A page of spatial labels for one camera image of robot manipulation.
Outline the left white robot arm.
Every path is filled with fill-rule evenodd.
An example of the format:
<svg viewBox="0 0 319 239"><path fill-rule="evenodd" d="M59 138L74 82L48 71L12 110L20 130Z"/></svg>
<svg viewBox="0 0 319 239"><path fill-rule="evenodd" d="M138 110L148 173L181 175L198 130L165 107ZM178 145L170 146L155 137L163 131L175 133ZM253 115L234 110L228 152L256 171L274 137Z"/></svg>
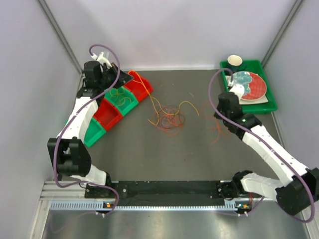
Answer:
<svg viewBox="0 0 319 239"><path fill-rule="evenodd" d="M110 176L92 164L84 139L104 95L124 86L132 76L120 70L118 62L110 62L105 52L93 53L91 57L84 64L84 78L72 113L58 136L48 140L47 148L55 178L69 176L93 184L96 192L106 198L113 191Z"/></svg>

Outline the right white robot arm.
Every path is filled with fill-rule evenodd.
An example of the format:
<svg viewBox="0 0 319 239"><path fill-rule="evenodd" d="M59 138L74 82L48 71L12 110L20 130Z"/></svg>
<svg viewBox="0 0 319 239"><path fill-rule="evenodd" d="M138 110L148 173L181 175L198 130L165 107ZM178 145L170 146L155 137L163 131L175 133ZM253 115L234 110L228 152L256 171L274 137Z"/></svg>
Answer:
<svg viewBox="0 0 319 239"><path fill-rule="evenodd" d="M244 170L232 179L233 192L238 197L256 193L278 203L281 209L295 216L319 200L319 170L309 169L290 155L268 133L253 114L244 113L239 104L244 87L237 84L218 96L214 116L228 130L251 147L275 172L277 178L267 178Z"/></svg>

